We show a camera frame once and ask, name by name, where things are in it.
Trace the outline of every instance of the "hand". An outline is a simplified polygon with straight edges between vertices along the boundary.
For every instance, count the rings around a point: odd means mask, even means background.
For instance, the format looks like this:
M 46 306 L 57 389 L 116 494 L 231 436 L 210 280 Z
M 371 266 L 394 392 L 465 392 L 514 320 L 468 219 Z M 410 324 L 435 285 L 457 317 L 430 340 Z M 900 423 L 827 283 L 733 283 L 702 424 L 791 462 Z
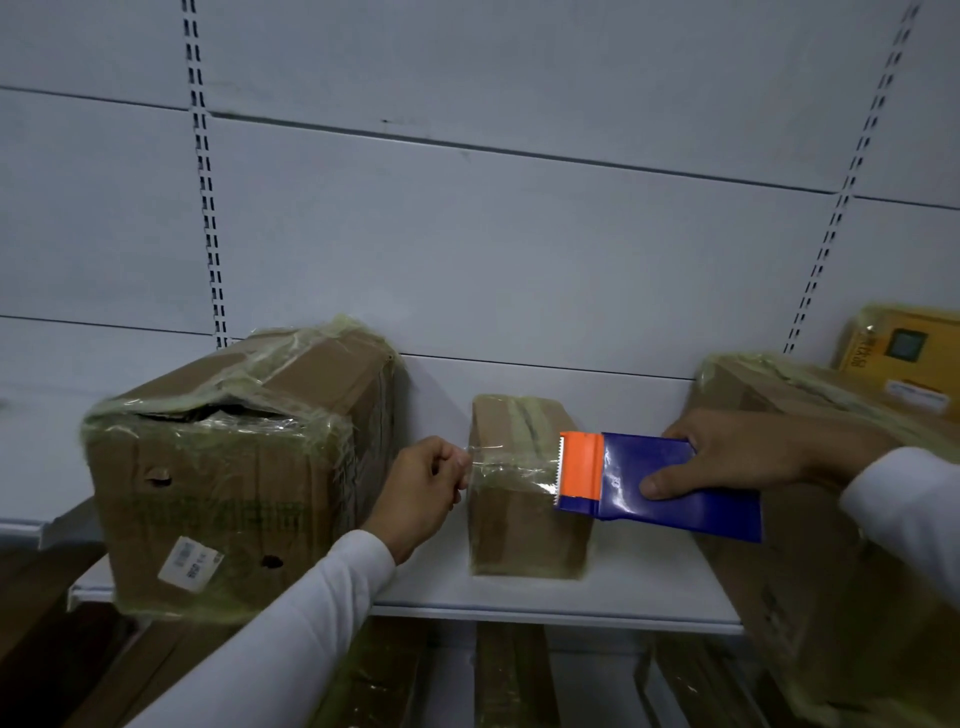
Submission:
M 663 437 L 687 439 L 697 454 L 684 465 L 648 475 L 640 492 L 650 499 L 701 488 L 766 488 L 796 482 L 845 487 L 900 443 L 853 420 L 760 412 L 694 409 Z
M 402 449 L 363 529 L 386 544 L 399 566 L 460 502 L 469 467 L 469 455 L 439 437 Z

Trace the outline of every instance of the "white sticker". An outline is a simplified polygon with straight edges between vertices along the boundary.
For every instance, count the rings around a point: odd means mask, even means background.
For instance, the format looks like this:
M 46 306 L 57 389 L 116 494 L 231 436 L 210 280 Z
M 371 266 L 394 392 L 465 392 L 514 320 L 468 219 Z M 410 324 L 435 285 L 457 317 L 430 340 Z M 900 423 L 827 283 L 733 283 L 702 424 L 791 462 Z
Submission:
M 186 536 L 180 536 L 156 578 L 193 594 L 199 594 L 223 560 L 224 555 L 220 551 L 207 548 Z
M 950 407 L 950 397 L 947 395 L 918 387 L 916 384 L 907 384 L 905 381 L 887 379 L 887 383 L 883 385 L 883 391 L 907 404 L 913 404 L 915 407 L 921 407 L 937 415 L 944 414 Z

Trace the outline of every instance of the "yellow box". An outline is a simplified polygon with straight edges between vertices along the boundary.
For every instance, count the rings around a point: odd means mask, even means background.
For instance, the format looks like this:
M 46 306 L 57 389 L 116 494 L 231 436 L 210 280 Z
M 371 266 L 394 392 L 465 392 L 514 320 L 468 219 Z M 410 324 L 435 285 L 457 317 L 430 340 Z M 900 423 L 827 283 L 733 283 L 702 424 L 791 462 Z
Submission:
M 838 369 L 960 422 L 960 313 L 868 305 L 853 322 Z

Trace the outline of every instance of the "person's right hand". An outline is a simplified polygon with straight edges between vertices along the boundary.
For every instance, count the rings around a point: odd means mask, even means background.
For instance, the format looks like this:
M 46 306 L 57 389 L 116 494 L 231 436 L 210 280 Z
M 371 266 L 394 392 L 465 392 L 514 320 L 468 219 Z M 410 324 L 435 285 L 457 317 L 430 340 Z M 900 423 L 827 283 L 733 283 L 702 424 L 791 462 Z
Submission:
M 845 487 L 900 447 L 883 430 L 853 421 L 710 409 L 691 410 L 663 437 L 689 440 L 697 454 L 645 477 L 640 492 L 650 499 L 804 481 Z

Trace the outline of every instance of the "metal shelf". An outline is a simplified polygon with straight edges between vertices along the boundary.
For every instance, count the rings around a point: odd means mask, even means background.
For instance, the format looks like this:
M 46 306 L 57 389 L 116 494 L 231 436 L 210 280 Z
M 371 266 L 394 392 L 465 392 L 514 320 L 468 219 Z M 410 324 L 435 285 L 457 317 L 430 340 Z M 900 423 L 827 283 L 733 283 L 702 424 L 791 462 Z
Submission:
M 454 510 L 440 533 L 397 570 L 372 614 L 719 635 L 743 632 L 706 560 L 683 531 L 599 522 L 588 573 L 580 581 L 472 576 L 466 516 L 466 508 Z M 106 558 L 70 592 L 73 605 L 112 598 Z

